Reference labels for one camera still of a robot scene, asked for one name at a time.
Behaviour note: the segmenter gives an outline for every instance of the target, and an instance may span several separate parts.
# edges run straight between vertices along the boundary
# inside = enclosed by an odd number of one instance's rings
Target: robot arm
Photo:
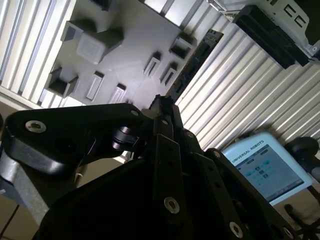
[[[299,239],[219,150],[201,150],[170,97],[148,112],[121,103],[6,120],[1,188],[41,223],[36,239]],[[78,166],[123,151],[133,160],[76,189]]]

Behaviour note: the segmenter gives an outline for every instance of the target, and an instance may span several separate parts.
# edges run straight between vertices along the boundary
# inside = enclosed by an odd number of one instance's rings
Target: black cable
[[[11,223],[12,219],[14,218],[14,216],[16,215],[18,209],[19,209],[19,204],[15,207],[13,213],[11,214],[10,218],[8,219],[8,221],[6,222],[6,224],[4,225],[4,228],[2,229],[1,233],[0,233],[0,239],[3,238],[5,231],[7,230],[7,228],[9,227],[9,224]]]

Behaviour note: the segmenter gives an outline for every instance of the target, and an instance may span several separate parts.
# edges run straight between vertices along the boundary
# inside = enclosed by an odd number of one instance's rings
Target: corrugated metal wall
[[[0,1],[0,100],[29,108],[78,106],[43,91],[76,0]],[[200,41],[208,29],[225,35],[178,100],[183,123],[201,146],[223,148],[252,130],[281,141],[320,141],[320,66],[282,69],[205,0],[145,0]]]
[[[0,1],[0,94],[37,105],[76,0]]]
[[[320,66],[284,70],[224,16],[209,10],[202,19],[209,17],[225,35],[178,100],[201,147],[222,149],[260,130],[283,143],[298,136],[320,141]]]

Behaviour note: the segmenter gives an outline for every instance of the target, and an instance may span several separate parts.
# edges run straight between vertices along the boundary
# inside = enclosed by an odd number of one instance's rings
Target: gray plastic block
[[[45,88],[52,93],[55,93],[62,98],[68,97],[75,89],[78,76],[74,75],[66,69],[64,75],[69,77],[69,80],[62,79],[63,69],[60,67],[49,74]]]
[[[185,33],[179,34],[174,40],[170,53],[176,55],[178,58],[185,60],[192,49],[197,46],[197,40],[194,37],[190,37]]]
[[[95,23],[91,20],[72,20],[65,23],[61,41],[80,39],[84,32],[96,32]]]
[[[123,35],[118,30],[98,33],[84,32],[76,48],[76,54],[92,64],[99,64],[112,50],[121,45]]]

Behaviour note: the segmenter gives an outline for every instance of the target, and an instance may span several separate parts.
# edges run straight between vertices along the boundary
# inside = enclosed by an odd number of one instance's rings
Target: silver bolt
[[[284,227],[283,230],[284,230],[284,232],[289,236],[289,238],[295,239],[295,237],[294,237],[293,234],[289,231],[288,228]]]
[[[165,125],[168,125],[169,123],[166,121],[166,120],[164,120],[164,119],[161,119],[161,122],[163,122]]]
[[[193,135],[193,133],[192,132],[187,132],[186,133],[186,135],[189,137],[189,138],[191,138],[191,139],[193,139],[194,138],[194,135]]]
[[[41,134],[47,130],[46,125],[43,122],[37,121],[37,120],[27,121],[25,123],[25,128],[28,131],[32,133],[37,133],[37,134]]]
[[[242,232],[242,229],[239,227],[238,224],[236,224],[234,221],[231,221],[229,223],[229,227],[231,232],[238,238],[242,239],[244,237],[244,233]]]
[[[133,115],[135,115],[135,116],[139,116],[139,113],[136,112],[135,110],[131,110],[131,113],[132,113]]]
[[[218,159],[221,158],[220,153],[218,153],[217,151],[213,151],[213,155]]]
[[[165,208],[172,214],[177,214],[180,212],[179,203],[171,196],[164,199]]]

